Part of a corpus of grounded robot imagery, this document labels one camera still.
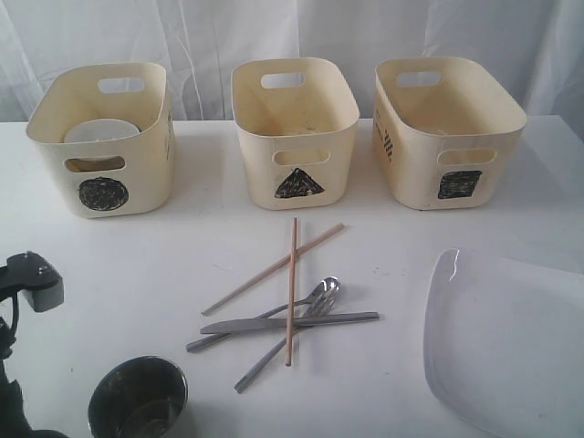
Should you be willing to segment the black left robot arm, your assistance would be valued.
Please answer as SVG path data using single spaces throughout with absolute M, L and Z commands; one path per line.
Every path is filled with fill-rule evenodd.
M 16 295 L 12 300 L 12 322 L 8 325 L 1 318 L 1 436 L 2 437 L 46 437 L 66 438 L 60 431 L 34 429 L 28 422 L 24 410 L 24 398 L 20 384 L 9 380 L 5 371 L 5 360 L 12 354 L 16 342 L 16 330 L 19 320 L 19 305 Z

